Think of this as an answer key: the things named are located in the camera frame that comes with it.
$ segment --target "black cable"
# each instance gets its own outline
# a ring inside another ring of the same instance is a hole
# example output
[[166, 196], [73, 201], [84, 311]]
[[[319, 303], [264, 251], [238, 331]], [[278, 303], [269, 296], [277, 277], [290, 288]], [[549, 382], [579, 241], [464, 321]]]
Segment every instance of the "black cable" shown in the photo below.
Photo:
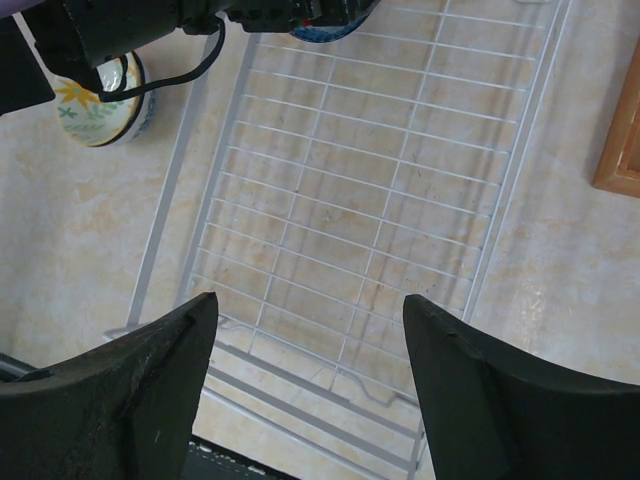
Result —
[[200, 77], [203, 73], [205, 73], [213, 62], [215, 62], [220, 56], [220, 52], [222, 51], [222, 47], [224, 46], [224, 41], [226, 38], [226, 27], [224, 24], [224, 20], [220, 17], [215, 17], [216, 24], [218, 25], [218, 42], [216, 46], [213, 48], [211, 53], [205, 58], [200, 65], [191, 70], [189, 73], [185, 73], [184, 75], [180, 75], [173, 78], [165, 78], [162, 80], [156, 80], [155, 82], [148, 83], [146, 85], [142, 85], [140, 87], [132, 88], [131, 90], [119, 91], [120, 87], [126, 88], [126, 81], [121, 82], [118, 90], [113, 92], [102, 92], [98, 94], [98, 98], [103, 103], [109, 102], [121, 102], [124, 100], [129, 100], [130, 98], [137, 97], [138, 95], [144, 95], [151, 90], [155, 90], [157, 88], [170, 87], [174, 85], [182, 85], [183, 83], [193, 82], [198, 77]]

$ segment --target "dish drying rack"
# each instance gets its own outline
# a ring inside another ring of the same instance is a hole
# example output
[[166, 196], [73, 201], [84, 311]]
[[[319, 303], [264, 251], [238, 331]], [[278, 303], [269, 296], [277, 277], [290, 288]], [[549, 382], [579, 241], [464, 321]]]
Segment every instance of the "dish drying rack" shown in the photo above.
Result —
[[[571, 2], [385, 0], [337, 43], [250, 36], [175, 300], [220, 299], [205, 394], [366, 478], [420, 476], [402, 301], [471, 321]], [[139, 324], [205, 82], [109, 338]]]

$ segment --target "beige tile floor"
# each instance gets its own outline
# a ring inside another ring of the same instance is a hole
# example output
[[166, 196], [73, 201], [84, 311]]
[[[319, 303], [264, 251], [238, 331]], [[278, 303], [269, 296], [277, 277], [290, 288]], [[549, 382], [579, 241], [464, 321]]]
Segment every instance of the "beige tile floor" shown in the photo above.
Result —
[[[395, 0], [395, 3], [411, 8], [424, 8], [428, 3], [431, 10], [439, 11], [445, 2]], [[454, 0], [451, 9], [460, 15], [482, 14], [508, 21], [523, 15], [522, 7], [504, 0]], [[366, 25], [364, 33], [393, 34], [397, 32], [397, 25], [415, 22], [416, 27], [406, 31], [412, 32], [418, 40], [428, 40], [437, 29], [437, 19], [431, 17], [391, 12], [384, 19], [378, 15]], [[528, 17], [528, 20], [540, 24], [546, 21], [544, 15]], [[638, 37], [639, 24], [640, 8], [633, 0], [574, 1], [512, 208], [473, 319], [478, 328], [551, 361], [635, 383], [640, 383], [637, 349], [640, 325], [636, 313], [640, 308], [638, 203], [593, 190], [589, 180]], [[514, 35], [514, 40], [496, 42], [497, 35], [476, 27], [475, 22], [465, 19], [448, 19], [442, 26], [441, 40], [457, 45], [473, 42], [478, 48], [519, 55], [535, 55], [535, 48], [541, 41], [535, 35], [518, 38], [518, 31], [507, 31], [504, 35]], [[187, 153], [145, 304], [145, 319], [169, 310], [175, 297], [189, 240], [189, 233], [185, 232], [190, 232], [193, 224], [216, 132], [220, 130], [235, 81], [232, 72], [238, 70], [243, 42], [246, 42], [246, 37], [237, 30], [232, 32], [231, 38], [222, 63], [217, 65], [208, 84], [206, 104]], [[438, 300], [452, 308], [460, 306], [460, 297], [465, 293], [454, 290], [450, 294], [451, 289], [439, 277], [427, 285], [424, 269], [411, 274], [406, 264], [385, 260], [379, 255], [372, 255], [370, 276], [384, 279], [384, 283], [398, 290], [381, 291], [379, 285], [370, 280], [364, 281], [362, 288], [360, 284], [354, 287], [350, 278], [354, 275], [361, 278], [357, 275], [366, 271], [369, 248], [410, 259], [418, 265], [462, 275], [469, 274], [469, 265], [476, 261], [476, 254], [473, 249], [445, 254], [446, 246], [431, 238], [424, 239], [424, 243], [412, 244], [413, 237], [406, 229], [392, 225], [381, 229], [379, 244], [373, 245], [378, 224], [372, 217], [382, 215], [386, 210], [394, 223], [418, 229], [436, 228], [436, 231], [430, 231], [438, 237], [479, 245], [486, 219], [460, 212], [452, 216], [450, 209], [442, 208], [437, 212], [433, 210], [436, 212], [433, 215], [439, 219], [438, 224], [433, 225], [432, 217], [423, 215], [424, 201], [435, 200], [472, 212], [490, 209], [495, 195], [491, 184], [500, 181], [506, 164], [506, 155], [500, 150], [508, 148], [514, 134], [513, 124], [500, 122], [497, 125], [486, 118], [478, 122], [475, 117], [423, 107], [416, 109], [414, 114], [411, 103], [406, 100], [415, 98], [421, 78], [412, 70], [424, 66], [430, 55], [429, 48], [425, 47], [416, 55], [415, 46], [411, 48], [400, 40], [390, 43], [366, 35], [347, 40], [346, 47], [340, 47], [341, 56], [372, 63], [353, 68], [348, 60], [338, 60], [332, 65], [330, 57], [260, 47], [256, 67], [264, 72], [286, 71], [316, 81], [331, 79], [333, 84], [386, 96], [373, 98], [352, 91], [347, 95], [341, 88], [327, 89], [325, 96], [322, 84], [267, 82], [266, 79], [273, 80], [269, 73], [252, 75], [249, 93], [274, 99], [286, 94], [287, 99], [295, 100], [293, 103], [312, 108], [319, 108], [325, 97], [324, 110], [343, 116], [325, 116], [316, 126], [315, 117], [304, 109], [292, 107], [275, 112], [273, 104], [249, 99], [240, 112], [241, 120], [247, 125], [236, 129], [233, 145], [283, 157], [291, 163], [285, 168], [282, 162], [268, 157], [234, 152], [225, 167], [231, 175], [224, 177], [218, 196], [246, 207], [258, 207], [271, 216], [256, 216], [246, 209], [243, 215], [238, 215], [237, 209], [228, 203], [217, 202], [210, 220], [233, 231], [212, 229], [207, 232], [206, 241], [226, 256], [241, 258], [267, 272], [276, 268], [284, 280], [293, 279], [302, 286], [312, 286], [342, 300], [327, 302], [326, 297], [319, 299], [299, 287], [292, 294], [288, 291], [291, 284], [280, 280], [269, 285], [268, 301], [275, 307], [299, 314], [303, 308], [308, 310], [309, 305], [321, 305], [331, 314], [322, 315], [318, 320], [324, 319], [338, 330], [345, 328], [342, 319], [353, 317], [355, 334], [393, 353], [401, 348], [398, 332], [383, 335], [384, 327], [375, 321], [378, 317], [367, 319], [363, 311], [372, 310], [397, 319], [399, 292], [424, 291], [432, 284], [436, 286], [432, 295], [439, 296]], [[287, 37], [268, 37], [266, 40], [266, 43], [285, 47], [288, 42], [291, 40]], [[195, 62], [197, 55], [194, 52], [199, 53], [198, 45], [201, 45], [198, 40], [174, 35], [163, 44], [147, 47], [143, 53], [152, 70], [155, 68], [164, 76], [172, 69], [186, 69], [185, 64]], [[323, 47], [325, 53], [335, 53], [336, 48], [335, 45]], [[170, 64], [165, 63], [167, 51], [176, 53], [171, 56]], [[469, 55], [459, 55], [460, 52], [453, 49], [436, 50], [432, 59], [433, 71], [483, 82], [509, 82], [514, 86], [526, 86], [527, 75], [531, 73], [526, 65], [514, 65], [510, 57], [502, 57], [499, 64], [494, 64], [495, 59], [478, 57], [477, 63], [473, 63], [468, 61]], [[373, 63], [395, 65], [404, 70]], [[511, 91], [506, 94], [495, 92], [491, 87], [469, 85], [449, 79], [434, 80], [423, 89], [421, 100], [452, 109], [472, 110], [485, 116], [518, 118], [524, 101], [521, 93]], [[0, 119], [2, 152], [6, 156], [6, 160], [0, 162], [2, 310], [3, 319], [8, 319], [2, 324], [3, 350], [36, 365], [47, 365], [98, 345], [103, 331], [123, 325], [185, 97], [185, 89], [163, 91], [161, 105], [166, 107], [159, 114], [163, 115], [162, 121], [156, 122], [147, 138], [119, 152], [86, 151], [67, 142], [57, 132], [47, 106]], [[357, 118], [375, 121], [380, 126], [370, 133], [362, 128], [362, 122], [344, 118], [345, 115], [354, 116], [354, 112]], [[411, 116], [415, 116], [413, 126], [407, 124]], [[300, 135], [309, 135], [316, 130], [318, 137], [328, 143], [315, 145], [307, 155], [308, 145], [302, 141], [303, 137], [265, 134], [249, 125], [274, 119], [281, 130]], [[397, 128], [408, 126], [417, 132], [455, 137], [468, 144], [495, 147], [498, 151], [452, 146], [449, 142], [418, 134], [410, 135], [404, 142]], [[332, 144], [347, 144], [358, 152], [347, 154]], [[299, 163], [304, 162], [305, 157], [308, 157], [306, 165], [313, 169], [302, 170]], [[396, 157], [417, 165], [402, 164], [396, 183], [391, 185], [395, 170], [393, 158]], [[446, 177], [446, 182], [451, 183], [444, 183], [442, 175], [434, 168], [467, 177], [481, 176], [487, 184], [484, 189], [473, 191], [474, 185], [459, 177]], [[298, 190], [306, 198], [293, 198], [287, 192], [297, 186], [298, 178], [301, 178]], [[251, 179], [261, 183], [252, 183]], [[412, 196], [391, 195], [385, 208], [387, 202], [384, 194], [381, 199], [381, 192], [388, 186]], [[309, 198], [325, 199], [336, 207], [319, 209]], [[280, 217], [286, 218], [289, 212], [294, 223], [332, 235], [305, 236], [301, 234], [301, 227], [290, 226], [283, 237], [283, 244], [292, 251], [312, 258], [324, 255], [320, 260], [327, 264], [324, 267], [326, 274], [318, 272], [317, 264], [301, 261], [300, 257], [293, 268], [294, 259], [289, 261], [286, 252], [278, 257], [276, 249], [270, 247], [285, 233], [286, 223]], [[232, 213], [238, 221], [229, 223]], [[237, 232], [257, 236], [261, 241], [249, 241]], [[425, 249], [442, 253], [424, 256]], [[228, 265], [232, 268], [225, 272], [226, 267], [220, 263], [224, 261], [218, 258], [217, 263], [207, 263], [212, 262], [207, 258], [198, 265], [206, 268], [203, 273], [215, 271], [226, 275], [222, 277], [222, 283], [238, 286], [244, 294], [262, 298], [267, 291], [268, 275], [256, 275], [255, 269], [237, 264]], [[416, 286], [411, 283], [413, 280], [423, 284]], [[210, 287], [196, 285], [194, 288]], [[229, 316], [255, 322], [260, 313], [260, 302], [228, 289], [219, 288], [218, 291], [226, 298], [225, 310]], [[347, 306], [351, 302], [359, 303], [364, 310], [357, 310], [354, 315], [353, 308]], [[292, 332], [283, 325], [295, 321], [294, 316], [283, 315], [277, 308], [266, 308], [262, 313], [261, 322], [270, 331]], [[332, 347], [335, 342], [319, 336], [317, 329], [304, 333], [297, 340], [310, 341], [309, 348], [325, 356], [339, 354]], [[248, 345], [251, 341], [242, 331], [225, 335], [233, 336], [236, 345]], [[331, 380], [330, 375], [327, 376], [329, 372], [318, 370], [297, 356], [286, 353], [273, 356], [272, 349], [260, 340], [256, 341], [256, 349], [263, 358], [275, 364], [285, 367], [295, 364], [301, 374], [309, 378], [315, 375], [314, 382], [319, 385]], [[345, 360], [350, 365], [361, 370], [367, 367], [366, 363], [358, 363], [358, 356], [349, 348], [345, 351]], [[233, 359], [222, 353], [216, 361], [227, 362], [225, 365], [232, 371], [240, 369]], [[376, 373], [380, 374], [380, 369], [376, 369]], [[264, 375], [253, 372], [253, 380], [301, 408], [331, 412], [332, 422], [348, 420], [344, 412], [327, 410], [326, 405], [314, 401], [304, 392]], [[391, 380], [398, 382], [401, 388], [410, 387], [407, 378]], [[216, 389], [224, 389], [215, 380], [209, 382]], [[336, 388], [358, 401], [353, 385], [344, 379], [339, 382]], [[262, 407], [256, 404], [255, 408], [261, 410]], [[398, 407], [386, 413], [413, 428], [411, 412]], [[291, 428], [300, 428], [294, 426], [290, 418], [276, 418]], [[303, 478], [359, 478], [292, 439], [208, 398], [203, 397], [195, 429], [200, 435]], [[331, 443], [317, 432], [310, 435], [345, 455], [357, 455], [345, 445]], [[407, 446], [397, 439], [381, 433], [377, 438], [391, 451], [406, 452]], [[397, 472], [388, 471], [385, 465], [374, 465], [383, 476], [397, 475]], [[431, 475], [428, 467], [421, 472], [424, 478]]]

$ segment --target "wire shelf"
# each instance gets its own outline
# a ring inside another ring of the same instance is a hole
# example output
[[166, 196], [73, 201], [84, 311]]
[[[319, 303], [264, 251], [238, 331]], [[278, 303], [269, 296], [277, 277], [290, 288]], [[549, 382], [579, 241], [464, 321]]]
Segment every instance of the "wire shelf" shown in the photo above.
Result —
[[367, 478], [415, 477], [402, 301], [472, 318], [571, 1], [533, 3], [385, 0], [333, 44], [251, 35], [175, 302], [221, 301], [205, 393]]

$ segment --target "marble floor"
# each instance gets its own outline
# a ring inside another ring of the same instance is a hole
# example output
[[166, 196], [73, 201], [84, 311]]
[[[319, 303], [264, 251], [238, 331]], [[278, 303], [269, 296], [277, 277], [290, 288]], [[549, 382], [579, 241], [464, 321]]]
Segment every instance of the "marble floor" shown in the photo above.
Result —
[[[529, 29], [519, 37], [521, 29], [512, 23], [544, 25], [551, 11], [511, 0], [387, 3], [359, 36], [323, 46], [316, 55], [293, 53], [296, 45], [288, 37], [263, 38], [249, 95], [238, 113], [243, 123], [234, 132], [234, 150], [208, 219], [212, 228], [203, 237], [213, 255], [198, 258], [201, 281], [190, 285], [190, 293], [218, 290], [231, 322], [260, 321], [268, 333], [293, 335], [293, 342], [307, 342], [323, 358], [341, 358], [364, 373], [373, 364], [376, 375], [384, 375], [390, 359], [403, 355], [401, 330], [378, 326], [380, 317], [398, 319], [403, 294], [425, 293], [463, 313], [471, 288], [464, 279], [473, 276], [486, 214], [493, 212], [505, 173], [504, 152], [517, 135], [526, 101], [520, 89], [533, 73], [527, 62], [512, 59], [535, 57], [544, 41], [544, 30]], [[437, 13], [445, 8], [454, 15], [443, 21]], [[420, 9], [436, 14], [416, 13]], [[500, 32], [487, 31], [469, 17], [504, 22], [498, 25], [512, 41], [497, 42]], [[590, 187], [638, 25], [640, 6], [634, 0], [572, 2], [470, 320], [550, 361], [640, 384], [640, 203]], [[413, 43], [390, 36], [410, 36]], [[434, 42], [459, 48], [434, 49]], [[144, 321], [174, 302], [246, 45], [246, 36], [231, 29], [207, 83]], [[460, 47], [499, 52], [500, 63]], [[140, 53], [152, 73], [166, 76], [186, 70], [201, 49], [202, 39], [174, 34]], [[340, 60], [332, 56], [335, 49]], [[349, 58], [361, 61], [359, 67]], [[426, 65], [439, 76], [423, 81], [420, 71]], [[282, 72], [297, 79], [274, 78]], [[68, 142], [50, 106], [0, 119], [0, 349], [44, 366], [99, 345], [104, 331], [124, 325], [187, 94], [186, 88], [163, 90], [160, 118], [148, 135], [117, 151], [83, 150]], [[293, 105], [284, 108], [285, 98]], [[265, 125], [268, 133], [259, 128]], [[407, 129], [413, 133], [406, 135]], [[312, 145], [309, 137], [319, 141]], [[458, 143], [452, 148], [443, 139]], [[344, 145], [350, 147], [347, 153], [339, 148]], [[443, 205], [455, 207], [455, 215]], [[381, 217], [388, 222], [374, 221]], [[417, 241], [408, 233], [416, 229], [430, 235]], [[218, 276], [210, 278], [211, 272]], [[314, 305], [326, 309], [322, 318], [328, 328], [300, 329], [301, 309]], [[340, 349], [340, 335], [347, 332], [381, 349], [384, 368], [349, 345]], [[242, 330], [221, 335], [234, 345], [255, 343], [273, 364], [295, 365], [317, 385], [335, 382], [341, 395], [357, 401], [345, 379], [335, 380], [331, 372], [284, 350], [276, 355], [261, 338]], [[343, 411], [247, 369], [224, 352], [217, 355], [214, 360], [228, 371], [241, 371], [290, 403], [328, 413], [332, 423], [349, 423]], [[410, 378], [398, 372], [402, 367], [391, 369], [387, 383], [411, 394]], [[216, 379], [207, 385], [241, 401]], [[255, 400], [243, 401], [257, 411], [263, 408]], [[383, 414], [415, 428], [415, 411], [397, 406]], [[286, 415], [275, 418], [298, 428]], [[301, 478], [362, 477], [207, 396], [195, 432]], [[372, 435], [364, 427], [362, 432]], [[327, 442], [321, 432], [305, 434]], [[383, 433], [376, 438], [398, 455], [410, 448]], [[343, 444], [325, 444], [368, 462], [382, 477], [402, 478]], [[427, 459], [419, 477], [432, 476]]]

